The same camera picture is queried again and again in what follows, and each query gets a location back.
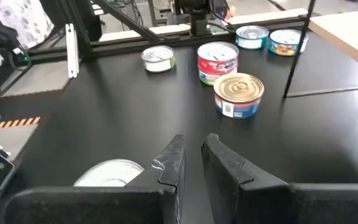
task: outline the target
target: black tabletop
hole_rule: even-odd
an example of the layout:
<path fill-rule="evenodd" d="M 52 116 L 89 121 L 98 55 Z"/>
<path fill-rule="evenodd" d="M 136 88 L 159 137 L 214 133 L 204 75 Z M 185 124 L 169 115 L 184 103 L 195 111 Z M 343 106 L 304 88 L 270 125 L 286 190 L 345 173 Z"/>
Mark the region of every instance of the black tabletop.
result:
<path fill-rule="evenodd" d="M 313 33 L 291 91 L 358 85 L 358 63 Z M 109 159 L 151 163 L 184 134 L 184 223 L 212 223 L 200 146 L 209 133 L 287 182 L 358 182 L 358 91 L 282 100 L 292 63 L 267 49 L 241 50 L 239 72 L 264 83 L 259 111 L 230 119 L 198 79 L 196 47 L 175 49 L 176 67 L 147 74 L 140 52 L 84 61 L 50 119 L 25 145 L 22 163 L 0 204 L 20 190 L 73 185 Z"/>

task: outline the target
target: white can label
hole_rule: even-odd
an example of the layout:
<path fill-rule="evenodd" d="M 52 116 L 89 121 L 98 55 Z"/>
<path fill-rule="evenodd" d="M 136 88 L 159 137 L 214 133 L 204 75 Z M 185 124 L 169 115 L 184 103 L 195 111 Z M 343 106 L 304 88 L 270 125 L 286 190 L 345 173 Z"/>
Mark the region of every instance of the white can label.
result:
<path fill-rule="evenodd" d="M 144 62 L 144 67 L 149 72 L 163 72 L 171 69 L 171 62 L 169 60 L 163 62 Z"/>
<path fill-rule="evenodd" d="M 245 49 L 259 49 L 262 47 L 262 39 L 246 40 L 246 39 L 238 38 L 237 44 Z"/>
<path fill-rule="evenodd" d="M 222 101 L 222 114 L 232 118 L 234 116 L 234 105 L 232 103 Z"/>

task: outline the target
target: floor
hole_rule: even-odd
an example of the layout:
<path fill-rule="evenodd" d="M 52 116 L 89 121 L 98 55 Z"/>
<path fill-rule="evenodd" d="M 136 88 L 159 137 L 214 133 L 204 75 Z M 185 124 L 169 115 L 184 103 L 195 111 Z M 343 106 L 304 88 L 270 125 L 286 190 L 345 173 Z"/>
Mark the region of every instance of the floor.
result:
<path fill-rule="evenodd" d="M 154 1 L 156 7 L 164 7 L 166 5 L 163 0 Z M 286 9 L 307 8 L 308 5 L 308 0 L 277 0 L 277 2 Z M 235 16 L 278 10 L 268 1 L 262 0 L 229 0 L 229 5 L 234 11 Z M 148 4 L 146 2 L 139 2 L 138 8 L 142 14 L 145 26 L 150 27 L 151 20 Z M 318 0 L 315 6 L 315 12 L 319 14 L 335 14 L 347 11 L 358 11 L 358 2 Z M 122 30 L 121 23 L 113 18 L 113 16 L 103 15 L 101 20 L 106 23 L 103 27 L 104 33 Z M 56 46 L 61 45 L 65 45 L 64 38 Z M 68 81 L 66 67 L 66 62 L 35 65 L 5 96 L 61 89 Z M 35 129 L 36 125 L 0 129 L 0 145 L 9 151 L 12 154 L 11 159 L 14 159 Z"/>

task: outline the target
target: tuna can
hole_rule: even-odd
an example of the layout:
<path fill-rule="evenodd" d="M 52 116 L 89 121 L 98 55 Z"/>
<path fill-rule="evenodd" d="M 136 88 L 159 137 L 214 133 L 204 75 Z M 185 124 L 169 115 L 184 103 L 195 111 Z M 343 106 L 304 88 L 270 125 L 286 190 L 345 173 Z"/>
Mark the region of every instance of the tuna can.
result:
<path fill-rule="evenodd" d="M 294 56 L 298 50 L 301 32 L 298 30 L 276 30 L 270 35 L 269 51 L 281 56 Z M 308 36 L 303 39 L 301 53 L 305 51 Z"/>
<path fill-rule="evenodd" d="M 243 49 L 261 49 L 266 46 L 269 30 L 260 26 L 243 26 L 236 30 L 236 44 Z"/>
<path fill-rule="evenodd" d="M 265 88 L 252 75 L 233 73 L 218 78 L 214 84 L 215 104 L 230 118 L 248 118 L 256 113 Z"/>
<path fill-rule="evenodd" d="M 205 85 L 209 85 L 209 86 L 213 86 L 214 82 L 221 77 L 222 75 L 215 75 L 215 74 L 208 74 L 205 73 L 201 70 L 198 70 L 199 76 L 200 76 L 200 80 L 205 84 Z M 237 73 L 237 69 L 234 69 L 231 73 Z"/>
<path fill-rule="evenodd" d="M 238 66 L 239 49 L 226 42 L 211 42 L 197 50 L 198 69 L 211 75 L 225 75 Z"/>
<path fill-rule="evenodd" d="M 143 167 L 126 159 L 102 162 L 86 171 L 74 187 L 123 187 L 135 179 Z"/>
<path fill-rule="evenodd" d="M 168 46 L 155 46 L 142 52 L 144 68 L 149 72 L 166 72 L 175 66 L 173 49 Z"/>

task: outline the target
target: wooden board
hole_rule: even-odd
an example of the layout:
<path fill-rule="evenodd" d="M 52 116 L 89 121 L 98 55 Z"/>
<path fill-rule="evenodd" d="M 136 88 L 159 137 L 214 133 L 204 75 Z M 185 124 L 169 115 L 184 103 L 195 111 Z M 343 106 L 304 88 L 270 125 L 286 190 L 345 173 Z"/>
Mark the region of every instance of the wooden board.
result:
<path fill-rule="evenodd" d="M 309 29 L 358 61 L 358 11 L 313 17 Z"/>

